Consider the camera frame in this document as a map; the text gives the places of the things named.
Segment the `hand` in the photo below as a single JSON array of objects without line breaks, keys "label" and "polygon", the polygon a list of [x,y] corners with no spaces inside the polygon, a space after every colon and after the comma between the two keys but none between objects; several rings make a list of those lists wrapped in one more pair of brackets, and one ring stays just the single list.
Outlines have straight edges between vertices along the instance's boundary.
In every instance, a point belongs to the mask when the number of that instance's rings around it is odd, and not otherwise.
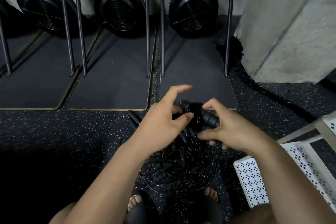
[{"label": "hand", "polygon": [[202,108],[205,110],[213,108],[219,117],[220,126],[202,131],[198,134],[200,139],[216,139],[223,143],[223,149],[231,147],[245,151],[249,155],[252,155],[254,150],[257,150],[265,141],[271,139],[261,129],[235,111],[227,109],[215,98],[210,99]]},{"label": "hand", "polygon": [[159,103],[149,109],[131,139],[141,147],[147,156],[167,147],[194,117],[193,113],[185,113],[173,120],[172,114],[182,113],[173,103],[179,93],[188,91],[191,85],[170,87]]}]

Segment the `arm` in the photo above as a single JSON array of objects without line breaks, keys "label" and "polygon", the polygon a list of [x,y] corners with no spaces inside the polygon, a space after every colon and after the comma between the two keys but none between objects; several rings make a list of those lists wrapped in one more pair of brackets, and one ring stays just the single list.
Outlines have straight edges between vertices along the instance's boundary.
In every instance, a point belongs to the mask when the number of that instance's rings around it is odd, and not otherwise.
[{"label": "arm", "polygon": [[138,172],[147,157],[168,146],[193,118],[186,113],[172,120],[178,93],[189,85],[173,86],[165,97],[153,104],[136,132],[122,144],[90,185],[64,223],[122,223]]},{"label": "arm", "polygon": [[203,108],[213,108],[221,125],[203,131],[199,138],[220,140],[223,149],[231,147],[254,157],[278,224],[335,222],[336,214],[275,140],[216,99]]}]

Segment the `forearm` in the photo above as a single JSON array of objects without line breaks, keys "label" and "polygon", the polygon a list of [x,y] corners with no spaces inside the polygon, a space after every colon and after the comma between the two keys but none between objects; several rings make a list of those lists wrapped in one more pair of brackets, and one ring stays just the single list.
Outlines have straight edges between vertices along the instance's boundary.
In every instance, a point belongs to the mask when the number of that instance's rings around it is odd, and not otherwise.
[{"label": "forearm", "polygon": [[64,223],[122,223],[146,155],[130,138],[80,198]]},{"label": "forearm", "polygon": [[335,222],[322,195],[278,143],[267,138],[252,155],[278,224]]}]

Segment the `rubber mat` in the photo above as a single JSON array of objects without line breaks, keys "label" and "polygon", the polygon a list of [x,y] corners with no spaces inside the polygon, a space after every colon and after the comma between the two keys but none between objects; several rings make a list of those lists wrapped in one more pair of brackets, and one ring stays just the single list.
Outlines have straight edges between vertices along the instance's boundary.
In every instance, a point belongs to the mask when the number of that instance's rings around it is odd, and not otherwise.
[{"label": "rubber mat", "polygon": [[217,98],[227,108],[238,108],[230,79],[224,75],[224,62],[216,51],[214,37],[187,39],[172,28],[165,33],[165,76],[161,78],[160,98],[170,86],[190,84],[193,89],[179,94],[180,99],[205,103]]},{"label": "rubber mat", "polygon": [[[96,34],[85,36],[87,50]],[[0,78],[0,110],[58,109],[80,67],[79,38],[72,39],[72,46],[77,68],[75,75],[70,77],[67,40],[44,32],[15,63],[13,73]]]},{"label": "rubber mat", "polygon": [[[150,64],[155,30],[150,33]],[[146,78],[146,38],[124,39],[105,30],[92,52],[86,77],[80,79],[68,107],[71,110],[134,110],[147,108],[150,78]]]},{"label": "rubber mat", "polygon": [[[42,31],[35,31],[28,35],[13,37],[7,39],[9,56],[11,63],[14,64],[17,58],[31,46],[41,35]],[[0,76],[5,72],[6,59],[3,52],[2,43],[0,42]]]}]

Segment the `right hand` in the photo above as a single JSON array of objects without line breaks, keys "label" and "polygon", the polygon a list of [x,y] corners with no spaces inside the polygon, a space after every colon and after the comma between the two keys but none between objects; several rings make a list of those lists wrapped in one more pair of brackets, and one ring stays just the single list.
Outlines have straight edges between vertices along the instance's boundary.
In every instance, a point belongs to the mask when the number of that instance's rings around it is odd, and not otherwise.
[{"label": "right hand", "polygon": [[204,110],[213,108],[219,117],[220,126],[202,131],[198,134],[199,139],[216,139],[223,143],[223,149],[230,147],[244,151],[249,155],[253,155],[254,150],[258,150],[265,141],[271,139],[261,129],[235,111],[226,108],[215,98],[206,102],[202,108]]}]

